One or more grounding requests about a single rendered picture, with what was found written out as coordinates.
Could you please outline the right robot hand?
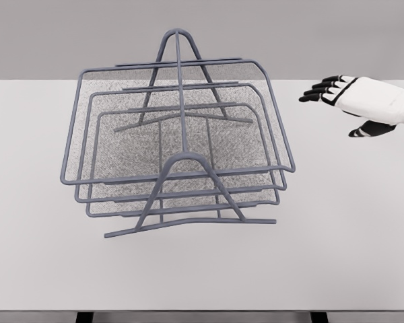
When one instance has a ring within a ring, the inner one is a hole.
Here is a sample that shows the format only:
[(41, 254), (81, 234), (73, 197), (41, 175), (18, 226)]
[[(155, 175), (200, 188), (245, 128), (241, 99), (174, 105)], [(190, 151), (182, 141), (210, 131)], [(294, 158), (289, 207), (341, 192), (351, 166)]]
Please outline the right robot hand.
[(403, 123), (404, 88), (369, 77), (334, 75), (314, 84), (300, 102), (323, 102), (366, 122), (349, 132), (352, 138), (377, 137)]

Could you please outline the grey mesh folder tray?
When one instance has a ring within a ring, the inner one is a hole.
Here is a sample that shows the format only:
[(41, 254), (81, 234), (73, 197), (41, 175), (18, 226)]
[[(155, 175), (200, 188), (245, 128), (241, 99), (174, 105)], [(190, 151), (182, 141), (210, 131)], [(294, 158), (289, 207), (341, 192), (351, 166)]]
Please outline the grey mesh folder tray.
[(291, 163), (275, 101), (259, 81), (96, 90), (81, 109), (67, 173), (80, 201), (136, 206), (159, 182), (163, 203), (224, 202), (214, 176), (237, 201), (285, 188)]
[[(263, 110), (247, 103), (231, 102), (226, 108), (234, 121), (208, 119), (220, 114), (214, 108), (193, 111), (186, 116), (188, 150), (204, 156), (217, 169), (264, 166), (267, 153), (261, 140)], [(83, 176), (88, 179), (157, 174), (160, 162), (182, 151), (179, 118), (151, 123), (125, 131), (121, 127), (137, 122), (136, 113), (101, 112), (90, 128)], [(279, 190), (260, 186), (279, 182), (268, 174), (222, 178), (223, 185), (240, 207), (274, 204)], [(79, 198), (87, 201), (89, 215), (134, 216), (144, 209), (153, 182), (137, 184), (89, 184), (82, 186)]]
[[(255, 174), (268, 174), (271, 179), (274, 179), (278, 175), (279, 182), (272, 181), (271, 184), (259, 188), (285, 190), (287, 182), (284, 174), (295, 172), (296, 166), (266, 70), (258, 62), (250, 59), (201, 60), (201, 63), (197, 63), (196, 60), (182, 61), (185, 116), (192, 116), (193, 111), (198, 108), (216, 108), (221, 113), (208, 114), (206, 116), (208, 119), (234, 121), (234, 118), (226, 112), (226, 108), (231, 107), (231, 103), (222, 101), (218, 88), (243, 85), (251, 87), (258, 96), (265, 119), (264, 124), (259, 125), (259, 129), (261, 130), (262, 144), (267, 153), (266, 165), (225, 169), (217, 169), (212, 166), (212, 168), (217, 171), (221, 180), (227, 177)], [(144, 95), (141, 105), (127, 109), (128, 113), (138, 115), (137, 122), (123, 126), (120, 130), (125, 131), (151, 123), (179, 118), (177, 62), (160, 61), (159, 63), (117, 65), (115, 67), (86, 69), (79, 74), (61, 168), (60, 179), (63, 184), (156, 183), (155, 177), (160, 172), (101, 179), (84, 179), (82, 177), (93, 98), (95, 96), (138, 93)], [(160, 162), (160, 171), (166, 160)], [(165, 181), (165, 183), (208, 178), (202, 175), (202, 172), (203, 169), (185, 172), (172, 172), (171, 169), (172, 179)]]

